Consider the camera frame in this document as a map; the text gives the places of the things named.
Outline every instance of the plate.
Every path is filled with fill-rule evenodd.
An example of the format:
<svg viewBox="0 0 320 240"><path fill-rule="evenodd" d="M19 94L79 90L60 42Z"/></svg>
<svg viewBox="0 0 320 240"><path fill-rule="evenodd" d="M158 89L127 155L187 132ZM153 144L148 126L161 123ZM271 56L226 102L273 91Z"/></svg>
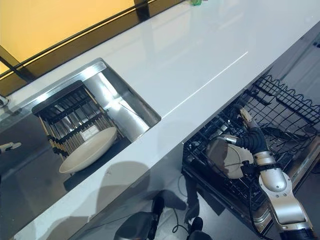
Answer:
<svg viewBox="0 0 320 240"><path fill-rule="evenodd" d="M59 172L70 174L85 169L108 151L116 140L116 137L116 127L109 127L98 132L81 144L63 161Z"/></svg>
<svg viewBox="0 0 320 240"><path fill-rule="evenodd" d="M247 149L218 139L208 144L206 155L211 168L220 176L229 179L239 179L244 176L241 171L243 161L247 160L250 164L254 162L251 152Z"/></svg>

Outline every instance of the white countertop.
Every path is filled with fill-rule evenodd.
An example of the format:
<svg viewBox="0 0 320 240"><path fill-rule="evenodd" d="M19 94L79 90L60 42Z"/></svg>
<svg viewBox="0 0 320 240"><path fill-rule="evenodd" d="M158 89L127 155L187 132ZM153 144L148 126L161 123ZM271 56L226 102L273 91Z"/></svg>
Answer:
<svg viewBox="0 0 320 240"><path fill-rule="evenodd" d="M183 2L12 94L9 108L103 58L162 117L14 238L47 239L61 224L72 236L313 27L319 9L318 0ZM124 161L144 167L113 168Z"/></svg>

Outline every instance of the floor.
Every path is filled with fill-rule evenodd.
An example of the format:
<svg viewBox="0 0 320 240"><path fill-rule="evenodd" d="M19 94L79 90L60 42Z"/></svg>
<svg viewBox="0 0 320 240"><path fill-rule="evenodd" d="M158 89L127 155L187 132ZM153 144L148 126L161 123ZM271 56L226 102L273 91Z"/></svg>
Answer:
<svg viewBox="0 0 320 240"><path fill-rule="evenodd" d="M320 182L320 174L311 173L306 179L305 183L296 194L297 198L303 204L311 219L314 228L318 235L320 235L320 191L317 189ZM176 179L168 188L174 192L181 200L186 202L185 184L182 177L179 181ZM220 216L218 216L199 195L200 214L203 219L203 232L209 234L213 240L257 240L259 239L250 229L242 224L230 211L225 209ZM149 211L151 204L142 209L142 211ZM177 210L179 224L184 225L185 211ZM97 224L90 229L87 229L78 240L113 240L114 234L119 226L125 222L128 217L114 220L112 222L105 222ZM177 224L176 216L173 209L165 208L158 225L156 232L156 240L185 240L187 238L186 231L179 227L176 233L172 233L173 227ZM267 234L273 240L280 240L280 237L274 226Z"/></svg>

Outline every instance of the black wire rack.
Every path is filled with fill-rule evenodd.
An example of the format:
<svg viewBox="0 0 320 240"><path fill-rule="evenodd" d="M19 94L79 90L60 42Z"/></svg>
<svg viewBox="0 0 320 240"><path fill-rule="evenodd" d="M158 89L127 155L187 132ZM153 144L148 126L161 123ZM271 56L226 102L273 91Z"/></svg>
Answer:
<svg viewBox="0 0 320 240"><path fill-rule="evenodd" d="M53 152L62 160L85 142L81 133L95 126L98 131L119 128L95 100L82 81L76 81L32 109L41 122Z"/></svg>
<svg viewBox="0 0 320 240"><path fill-rule="evenodd" d="M230 194L248 206L249 186L253 179L229 179L206 155L207 145L216 136L228 134L242 137L246 134L234 104L240 104L249 111L263 131L275 160L286 173L319 134L320 105L313 105L311 100L271 75L264 75L184 144L184 163L197 161L203 166L208 165L208 168L215 168L214 172L219 173L216 177L220 178L216 182L222 182ZM252 209L256 211L264 203L265 196L257 185L253 187L252 195Z"/></svg>

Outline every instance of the dish rack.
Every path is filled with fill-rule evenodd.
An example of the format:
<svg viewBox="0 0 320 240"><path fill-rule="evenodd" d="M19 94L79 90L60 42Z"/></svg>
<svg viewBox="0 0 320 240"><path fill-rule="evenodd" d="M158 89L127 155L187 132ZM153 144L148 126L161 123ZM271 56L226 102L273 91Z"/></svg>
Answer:
<svg viewBox="0 0 320 240"><path fill-rule="evenodd" d="M116 127L117 139L124 137L82 81L36 105L32 113L39 118L53 152L62 160L85 142L81 133L93 126L99 131Z"/></svg>
<svg viewBox="0 0 320 240"><path fill-rule="evenodd" d="M236 207L234 202L238 200L242 203L241 206L249 206L249 186L252 179L229 179L214 163L209 166L206 148L220 134L242 137L247 133L234 104L244 106L258 123L270 151L285 173L291 170L298 156L318 136L320 130L320 105L313 105L311 100L305 99L302 94L297 94L271 75L261 76L205 124L184 144L182 173L202 182L205 189L214 189L212 192L217 199L220 202L225 199L231 210ZM263 214L261 206L266 202L258 184L254 186L251 199L252 210L256 211L258 219L261 217L259 214ZM244 213L248 213L248 209L238 209L241 209L238 212L241 216L239 218L244 219Z"/></svg>

